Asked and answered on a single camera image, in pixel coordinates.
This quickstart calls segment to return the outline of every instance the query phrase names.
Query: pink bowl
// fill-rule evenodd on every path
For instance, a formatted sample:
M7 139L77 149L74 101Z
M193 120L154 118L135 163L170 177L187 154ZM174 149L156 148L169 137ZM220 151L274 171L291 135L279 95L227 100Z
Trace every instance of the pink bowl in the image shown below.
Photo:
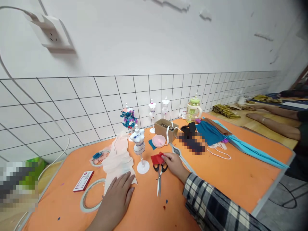
M162 135L155 135L153 138L152 138L152 142L153 142L153 145L156 147L156 148L161 148L165 145L166 143L166 139L165 137L163 137Z

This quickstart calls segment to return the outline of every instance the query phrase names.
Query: person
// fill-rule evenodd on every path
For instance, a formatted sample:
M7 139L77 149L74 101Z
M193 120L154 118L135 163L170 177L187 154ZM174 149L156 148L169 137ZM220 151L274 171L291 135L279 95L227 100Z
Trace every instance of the person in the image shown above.
M184 184L186 207L202 230L269 230L222 192L183 166L179 155L162 155L168 169ZM87 231L111 231L125 215L134 188L130 172L114 179Z
M287 117L294 120L299 120L302 124L299 127L292 127L287 124L282 124L272 119L266 118L258 113L248 113L246 116L256 120L274 132L279 133L287 138L299 141L294 148L296 156L285 175L292 178L308 181L308 110L305 111L292 111L278 107L268 106L266 104L254 105L251 107L253 110L264 109L275 115Z

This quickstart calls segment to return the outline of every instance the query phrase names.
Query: small box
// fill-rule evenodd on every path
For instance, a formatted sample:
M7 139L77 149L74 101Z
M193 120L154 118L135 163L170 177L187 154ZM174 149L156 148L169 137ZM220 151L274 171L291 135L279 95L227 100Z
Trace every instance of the small box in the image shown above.
M84 172L80 180L76 184L75 188L73 189L73 192L84 191L87 188L93 174L94 174L94 171Z
M170 127L168 131L168 137L169 137L169 143L172 143L176 139L176 134L178 131L178 129L174 129L174 128L179 127L179 125L173 123L173 127L172 127L172 123L169 120L160 119L156 121L155 123L155 134L162 135L167 140L167 127L169 125Z

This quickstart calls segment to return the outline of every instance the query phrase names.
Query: electrical outlet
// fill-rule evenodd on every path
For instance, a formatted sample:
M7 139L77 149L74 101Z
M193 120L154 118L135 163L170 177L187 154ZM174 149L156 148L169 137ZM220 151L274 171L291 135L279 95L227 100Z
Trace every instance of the electrical outlet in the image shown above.
M74 47L72 41L70 40L61 20L52 16L43 15L42 17L50 21L54 27L42 28L31 23L31 27L33 28L41 44L48 49L73 50Z

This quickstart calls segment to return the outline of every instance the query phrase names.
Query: gray floor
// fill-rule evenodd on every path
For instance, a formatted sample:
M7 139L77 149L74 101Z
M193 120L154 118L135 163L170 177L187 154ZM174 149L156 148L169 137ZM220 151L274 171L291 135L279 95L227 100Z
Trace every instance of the gray floor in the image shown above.
M297 207L286 209L268 200L257 215L257 219L272 231L308 230L308 183L288 176L283 176L280 182L297 197ZM278 184L270 199L282 205L290 201L292 196L281 184ZM284 206L293 207L294 205L294 201L291 201Z

